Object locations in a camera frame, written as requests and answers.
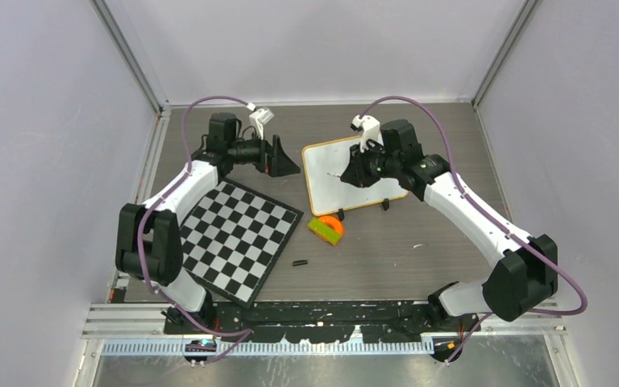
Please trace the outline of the yellow framed whiteboard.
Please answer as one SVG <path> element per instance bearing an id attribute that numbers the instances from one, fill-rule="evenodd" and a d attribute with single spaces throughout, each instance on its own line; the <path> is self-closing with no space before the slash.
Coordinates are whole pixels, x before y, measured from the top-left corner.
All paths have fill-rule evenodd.
<path id="1" fill-rule="evenodd" d="M 350 148 L 354 145 L 359 145 L 357 135 L 303 148 L 301 157 L 313 215 L 323 216 L 335 214 L 339 210 L 354 210 L 379 204 L 385 199 L 401 199 L 409 194 L 394 179 L 381 179 L 366 188 L 345 182 L 344 175 L 354 176 L 350 165 Z"/>

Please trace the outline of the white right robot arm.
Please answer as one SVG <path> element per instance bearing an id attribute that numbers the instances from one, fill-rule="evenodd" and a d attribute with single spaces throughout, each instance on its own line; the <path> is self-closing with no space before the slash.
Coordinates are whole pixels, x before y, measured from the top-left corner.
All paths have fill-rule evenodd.
<path id="1" fill-rule="evenodd" d="M 453 282 L 428 297 L 428 320 L 450 330 L 465 314 L 493 313 L 512 322 L 554 295 L 558 289 L 555 241 L 533 237 L 483 202 L 438 154 L 425 154 L 414 126 L 406 119 L 386 124 L 356 116 L 351 129 L 360 134 L 350 146 L 340 180 L 366 189 L 384 179 L 445 215 L 480 250 L 492 271 L 485 279 Z"/>

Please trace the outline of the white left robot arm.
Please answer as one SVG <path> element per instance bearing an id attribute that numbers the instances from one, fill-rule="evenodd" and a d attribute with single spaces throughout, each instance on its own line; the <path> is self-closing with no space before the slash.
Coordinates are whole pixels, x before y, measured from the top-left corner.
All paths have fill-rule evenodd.
<path id="1" fill-rule="evenodd" d="M 210 117 L 203 145 L 159 193 L 120 211 L 119 271 L 184 309 L 193 332 L 215 321 L 213 294 L 248 308 L 288 243 L 302 212 L 228 178 L 237 164 L 269 177 L 299 173 L 280 138 L 245 137 L 232 113 Z"/>

